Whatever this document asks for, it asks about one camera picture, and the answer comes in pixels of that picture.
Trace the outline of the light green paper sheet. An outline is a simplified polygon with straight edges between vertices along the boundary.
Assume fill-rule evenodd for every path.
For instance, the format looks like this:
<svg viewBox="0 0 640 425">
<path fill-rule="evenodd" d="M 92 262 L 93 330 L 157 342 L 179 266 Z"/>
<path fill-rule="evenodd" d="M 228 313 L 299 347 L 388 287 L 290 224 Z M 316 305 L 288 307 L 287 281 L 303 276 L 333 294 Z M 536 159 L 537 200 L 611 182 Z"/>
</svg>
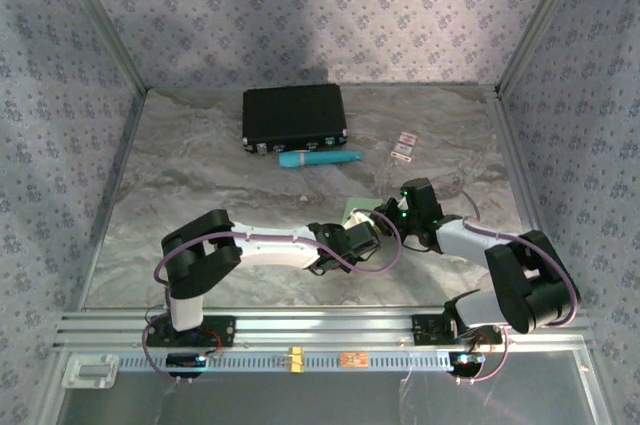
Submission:
<svg viewBox="0 0 640 425">
<path fill-rule="evenodd" d="M 354 209 L 366 209 L 373 210 L 383 204 L 382 199 L 362 198 L 362 197 L 349 197 L 344 207 L 342 225 L 345 225 L 351 217 L 351 212 Z"/>
</svg>

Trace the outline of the clear packet with printed card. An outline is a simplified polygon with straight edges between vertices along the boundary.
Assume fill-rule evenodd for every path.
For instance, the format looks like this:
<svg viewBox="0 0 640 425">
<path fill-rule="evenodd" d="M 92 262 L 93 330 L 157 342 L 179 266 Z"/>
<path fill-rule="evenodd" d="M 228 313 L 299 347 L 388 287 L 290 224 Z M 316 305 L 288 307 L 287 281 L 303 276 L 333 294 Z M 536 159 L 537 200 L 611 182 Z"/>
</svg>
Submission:
<svg viewBox="0 0 640 425">
<path fill-rule="evenodd" d="M 408 132 L 395 132 L 384 136 L 377 145 L 375 190 L 398 188 L 409 179 L 413 154 L 418 136 Z"/>
</svg>

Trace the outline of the teal cylindrical pen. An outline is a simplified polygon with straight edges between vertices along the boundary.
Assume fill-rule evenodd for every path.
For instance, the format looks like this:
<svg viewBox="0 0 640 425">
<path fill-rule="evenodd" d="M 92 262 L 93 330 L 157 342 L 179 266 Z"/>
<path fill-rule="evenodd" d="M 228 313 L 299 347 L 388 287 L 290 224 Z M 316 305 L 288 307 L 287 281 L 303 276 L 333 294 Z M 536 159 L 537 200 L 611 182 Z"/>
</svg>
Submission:
<svg viewBox="0 0 640 425">
<path fill-rule="evenodd" d="M 279 164 L 284 168 L 302 166 L 339 164 L 359 161 L 363 157 L 361 152 L 348 150 L 333 151 L 289 151 L 279 154 Z"/>
</svg>

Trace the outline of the black hard case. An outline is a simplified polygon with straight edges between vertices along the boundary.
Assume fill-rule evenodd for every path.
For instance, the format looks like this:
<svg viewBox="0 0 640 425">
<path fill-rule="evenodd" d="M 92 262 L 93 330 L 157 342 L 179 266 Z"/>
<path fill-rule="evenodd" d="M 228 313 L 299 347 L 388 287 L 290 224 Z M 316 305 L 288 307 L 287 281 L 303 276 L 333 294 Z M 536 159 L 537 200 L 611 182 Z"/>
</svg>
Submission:
<svg viewBox="0 0 640 425">
<path fill-rule="evenodd" d="M 348 140 L 340 86 L 250 89 L 242 96 L 242 145 L 266 154 L 337 147 Z"/>
</svg>

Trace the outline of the grey metal front panel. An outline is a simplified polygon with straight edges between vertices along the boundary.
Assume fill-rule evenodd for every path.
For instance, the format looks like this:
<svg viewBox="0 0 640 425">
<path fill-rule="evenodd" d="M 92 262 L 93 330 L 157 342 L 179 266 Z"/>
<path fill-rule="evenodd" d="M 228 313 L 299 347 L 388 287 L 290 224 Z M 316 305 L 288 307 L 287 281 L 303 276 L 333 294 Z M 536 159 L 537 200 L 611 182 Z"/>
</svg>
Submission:
<svg viewBox="0 0 640 425">
<path fill-rule="evenodd" d="M 613 425 L 573 373 L 519 384 L 446 373 L 211 374 L 172 385 L 126 373 L 66 392 L 54 425 Z"/>
</svg>

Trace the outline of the aluminium mounting rail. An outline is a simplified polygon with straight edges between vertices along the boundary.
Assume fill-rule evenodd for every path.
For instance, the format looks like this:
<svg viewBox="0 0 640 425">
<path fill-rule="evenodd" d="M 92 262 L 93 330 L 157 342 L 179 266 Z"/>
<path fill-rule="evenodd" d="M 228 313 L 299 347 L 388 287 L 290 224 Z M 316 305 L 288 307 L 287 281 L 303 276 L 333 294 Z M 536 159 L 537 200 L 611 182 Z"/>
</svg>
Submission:
<svg viewBox="0 0 640 425">
<path fill-rule="evenodd" d="M 315 349 L 413 346 L 414 315 L 439 315 L 428 307 L 271 307 L 209 308 L 211 316 L 232 316 L 234 347 L 275 350 L 291 345 Z M 89 309 L 69 312 L 55 326 L 53 347 L 67 351 L 124 350 L 141 347 L 141 333 L 152 317 L 142 309 Z"/>
</svg>

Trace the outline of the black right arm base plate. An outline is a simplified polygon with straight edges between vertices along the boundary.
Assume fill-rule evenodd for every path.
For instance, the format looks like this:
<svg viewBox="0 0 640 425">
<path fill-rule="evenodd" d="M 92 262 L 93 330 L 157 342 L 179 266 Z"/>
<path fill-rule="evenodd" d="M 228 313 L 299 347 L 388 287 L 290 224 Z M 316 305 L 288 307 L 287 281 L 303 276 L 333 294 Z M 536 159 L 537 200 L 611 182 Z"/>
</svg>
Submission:
<svg viewBox="0 0 640 425">
<path fill-rule="evenodd" d="M 470 328 L 453 316 L 417 314 L 411 316 L 415 345 L 501 345 L 503 337 L 493 326 Z"/>
</svg>

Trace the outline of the aluminium frame side rail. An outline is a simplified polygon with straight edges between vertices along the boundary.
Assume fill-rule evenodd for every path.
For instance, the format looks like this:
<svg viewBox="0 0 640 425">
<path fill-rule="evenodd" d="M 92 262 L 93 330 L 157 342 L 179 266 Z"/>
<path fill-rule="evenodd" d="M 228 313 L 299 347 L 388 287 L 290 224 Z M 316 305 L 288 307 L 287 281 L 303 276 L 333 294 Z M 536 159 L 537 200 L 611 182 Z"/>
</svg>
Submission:
<svg viewBox="0 0 640 425">
<path fill-rule="evenodd" d="M 122 182 L 125 166 L 130 155 L 147 95 L 148 91 L 143 90 L 140 93 L 136 92 L 132 99 L 126 121 L 124 122 L 124 131 L 118 142 L 114 159 L 111 162 L 109 175 L 102 190 L 96 219 L 93 222 L 89 235 L 89 244 L 91 245 L 90 254 L 81 262 L 81 274 L 76 279 L 80 290 L 79 292 L 74 292 L 72 296 L 73 300 L 69 306 L 54 315 L 54 338 L 52 339 L 50 354 L 42 369 L 42 381 L 40 382 L 40 388 L 35 402 L 36 408 L 34 416 L 28 420 L 27 425 L 56 425 L 58 421 L 66 393 L 62 386 L 62 379 L 71 352 L 65 351 L 64 347 L 58 348 L 59 343 L 56 341 L 57 333 L 60 331 L 59 327 L 63 318 L 71 315 L 72 312 L 83 313 L 85 311 L 85 304 L 91 288 L 97 260 L 113 214 L 116 196 Z"/>
<path fill-rule="evenodd" d="M 499 90 L 494 86 L 489 90 L 495 96 L 490 106 L 490 117 L 521 223 L 546 232 L 547 221 L 513 121 L 501 101 Z M 536 375 L 531 386 L 549 399 L 542 404 L 533 404 L 536 422 L 541 425 L 619 425 L 615 397 L 608 383 L 610 376 L 600 354 L 592 316 L 586 305 L 581 306 L 569 325 L 539 329 L 528 335 L 515 335 L 510 345 L 510 355 L 517 358 L 518 362 L 507 363 L 510 374 L 524 370 L 522 357 L 526 354 L 530 354 L 532 361 L 544 369 L 542 374 Z"/>
</svg>

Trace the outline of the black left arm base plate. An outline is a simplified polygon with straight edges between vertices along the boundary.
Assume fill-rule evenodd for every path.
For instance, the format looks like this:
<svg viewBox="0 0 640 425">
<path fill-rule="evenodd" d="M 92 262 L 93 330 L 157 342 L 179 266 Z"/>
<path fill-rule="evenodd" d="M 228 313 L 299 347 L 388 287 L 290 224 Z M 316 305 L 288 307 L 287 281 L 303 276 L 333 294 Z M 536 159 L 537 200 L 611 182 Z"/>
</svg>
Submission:
<svg viewBox="0 0 640 425">
<path fill-rule="evenodd" d="M 151 325 L 145 343 L 152 348 L 229 348 L 235 328 L 234 316 L 205 316 L 199 326 L 185 331 L 176 331 L 169 317 L 160 317 Z"/>
</svg>

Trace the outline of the aluminium frame post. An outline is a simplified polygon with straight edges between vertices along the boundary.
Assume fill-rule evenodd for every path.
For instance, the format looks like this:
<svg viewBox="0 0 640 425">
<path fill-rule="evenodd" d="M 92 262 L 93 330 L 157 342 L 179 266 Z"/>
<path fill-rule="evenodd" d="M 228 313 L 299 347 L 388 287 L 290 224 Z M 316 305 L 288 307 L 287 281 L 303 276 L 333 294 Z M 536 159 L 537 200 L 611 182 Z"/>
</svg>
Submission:
<svg viewBox="0 0 640 425">
<path fill-rule="evenodd" d="M 513 92 L 563 1 L 540 0 L 536 5 L 504 72 L 496 83 L 495 92 L 499 99 L 504 99 Z"/>
</svg>

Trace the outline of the white plastic bracket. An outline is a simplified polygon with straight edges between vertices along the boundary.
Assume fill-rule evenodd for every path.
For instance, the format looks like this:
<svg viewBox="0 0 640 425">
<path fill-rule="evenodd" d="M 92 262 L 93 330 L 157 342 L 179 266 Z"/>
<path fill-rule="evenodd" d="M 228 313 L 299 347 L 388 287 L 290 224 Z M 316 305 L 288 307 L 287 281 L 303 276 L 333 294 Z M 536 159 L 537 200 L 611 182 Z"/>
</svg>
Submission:
<svg viewBox="0 0 640 425">
<path fill-rule="evenodd" d="M 65 389 L 110 389 L 114 386 L 120 359 L 112 354 L 72 354 L 61 385 Z"/>
</svg>

